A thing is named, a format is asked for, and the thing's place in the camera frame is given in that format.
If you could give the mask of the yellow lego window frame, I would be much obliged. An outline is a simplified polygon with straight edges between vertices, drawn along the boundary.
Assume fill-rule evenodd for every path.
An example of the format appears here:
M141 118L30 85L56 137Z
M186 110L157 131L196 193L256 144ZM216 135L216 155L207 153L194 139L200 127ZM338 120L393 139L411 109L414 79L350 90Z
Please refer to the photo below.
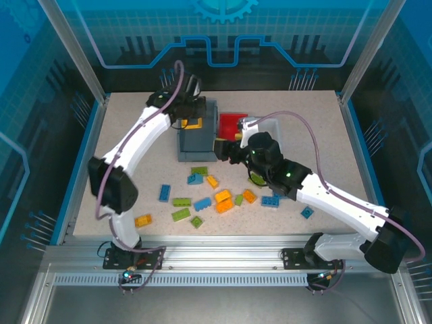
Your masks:
M197 130L203 127L203 119L201 117L196 119L182 119L180 128L183 130Z

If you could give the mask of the white plastic bin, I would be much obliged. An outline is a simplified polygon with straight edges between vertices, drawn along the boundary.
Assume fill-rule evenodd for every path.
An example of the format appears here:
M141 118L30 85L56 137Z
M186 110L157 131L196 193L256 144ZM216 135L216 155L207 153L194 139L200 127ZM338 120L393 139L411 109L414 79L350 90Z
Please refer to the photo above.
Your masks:
M279 122L275 118L268 118L262 121L261 123L259 123L258 126L259 126L259 132L268 132L273 140L277 141L278 143L281 142Z

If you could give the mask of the grey plastic bin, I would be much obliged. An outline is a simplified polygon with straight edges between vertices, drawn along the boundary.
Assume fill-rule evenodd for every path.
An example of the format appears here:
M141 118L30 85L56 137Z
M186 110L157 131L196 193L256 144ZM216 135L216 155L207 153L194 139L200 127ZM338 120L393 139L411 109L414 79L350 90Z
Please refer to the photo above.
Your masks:
M180 128L177 133L177 149L179 162L216 162L213 143L217 137L218 107L215 99L207 99L207 116L202 117L201 129L185 130Z

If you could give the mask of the red plastic bin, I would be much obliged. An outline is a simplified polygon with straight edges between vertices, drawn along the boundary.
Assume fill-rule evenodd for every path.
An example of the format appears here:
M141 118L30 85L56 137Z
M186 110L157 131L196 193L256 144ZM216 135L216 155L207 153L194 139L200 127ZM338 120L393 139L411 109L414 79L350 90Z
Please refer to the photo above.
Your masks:
M234 141L236 134L239 133L238 121L248 117L247 113L221 113L219 116L218 137Z

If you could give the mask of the aluminium side rail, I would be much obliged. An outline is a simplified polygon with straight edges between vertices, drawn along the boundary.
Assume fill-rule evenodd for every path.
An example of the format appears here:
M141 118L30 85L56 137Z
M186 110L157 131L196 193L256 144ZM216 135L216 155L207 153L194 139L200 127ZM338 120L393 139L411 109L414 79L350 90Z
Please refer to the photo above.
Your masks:
M109 99L104 104L95 102L90 112L90 117L58 214L57 223L51 236L50 246L63 244L69 222L78 215L88 178L87 163L97 147L108 102Z
M367 198L376 205L382 205L383 195L352 101L349 99L344 103L341 92L336 92L336 96Z

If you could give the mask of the aluminium mounting rail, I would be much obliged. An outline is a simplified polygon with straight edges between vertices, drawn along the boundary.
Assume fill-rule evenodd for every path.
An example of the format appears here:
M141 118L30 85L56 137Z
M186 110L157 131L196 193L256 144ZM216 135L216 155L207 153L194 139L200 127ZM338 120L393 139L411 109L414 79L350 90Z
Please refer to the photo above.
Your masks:
M166 246L162 273L281 273L280 252L302 248L307 235L276 236L156 236L143 235L144 247ZM41 272L101 273L97 256L105 236L72 236L59 246L48 246Z

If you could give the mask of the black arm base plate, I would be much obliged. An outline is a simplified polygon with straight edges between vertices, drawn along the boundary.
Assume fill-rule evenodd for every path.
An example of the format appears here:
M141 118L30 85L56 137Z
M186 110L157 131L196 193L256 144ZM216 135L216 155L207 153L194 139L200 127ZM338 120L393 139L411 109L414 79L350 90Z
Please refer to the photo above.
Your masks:
M302 248L284 248L280 258L285 270L341 270L343 267L341 260L324 261L314 252L304 252Z
M114 246L105 251L102 267L108 270L126 270L135 266L137 270L151 270L156 265L160 254L161 252L137 254Z

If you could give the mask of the aluminium frame post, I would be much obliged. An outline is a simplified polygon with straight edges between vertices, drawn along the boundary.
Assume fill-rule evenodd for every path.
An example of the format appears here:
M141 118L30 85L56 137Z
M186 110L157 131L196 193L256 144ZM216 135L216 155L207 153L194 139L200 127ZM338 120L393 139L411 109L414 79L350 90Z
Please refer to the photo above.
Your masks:
M340 105L347 105L362 77L365 75L374 56L382 46L385 37L393 26L406 0L389 0L371 33L360 57L352 69L339 95Z
M101 86L89 60L85 56L85 53L66 17L60 9L60 6L57 4L56 0L37 1L42 7L52 27L55 29L66 51L72 58L75 66L78 68L80 75L90 89L93 97L99 104L104 105L107 99L105 91L103 90L103 87Z

